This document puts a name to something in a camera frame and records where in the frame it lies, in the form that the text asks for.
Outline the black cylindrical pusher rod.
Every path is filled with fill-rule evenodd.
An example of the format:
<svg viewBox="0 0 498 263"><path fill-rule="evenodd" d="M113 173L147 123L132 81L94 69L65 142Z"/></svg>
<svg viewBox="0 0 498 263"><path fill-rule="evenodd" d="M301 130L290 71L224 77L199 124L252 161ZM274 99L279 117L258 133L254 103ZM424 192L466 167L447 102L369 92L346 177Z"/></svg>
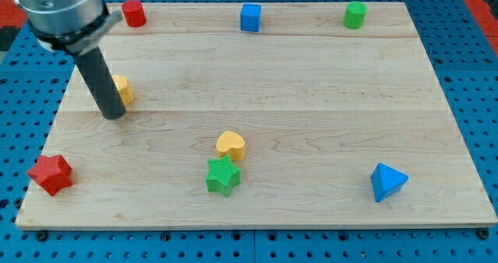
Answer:
<svg viewBox="0 0 498 263"><path fill-rule="evenodd" d="M107 120L123 116L125 105L101 50L97 47L73 59L102 116Z"/></svg>

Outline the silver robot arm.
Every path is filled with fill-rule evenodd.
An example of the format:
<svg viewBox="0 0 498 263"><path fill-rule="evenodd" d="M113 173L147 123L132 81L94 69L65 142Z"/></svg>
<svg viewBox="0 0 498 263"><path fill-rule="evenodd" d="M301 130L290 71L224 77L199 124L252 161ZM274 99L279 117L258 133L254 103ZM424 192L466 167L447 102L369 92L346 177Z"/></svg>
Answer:
<svg viewBox="0 0 498 263"><path fill-rule="evenodd" d="M16 0L28 16L30 29L48 51L71 55L101 114L108 120L125 114L102 51L100 40L122 21L104 0Z"/></svg>

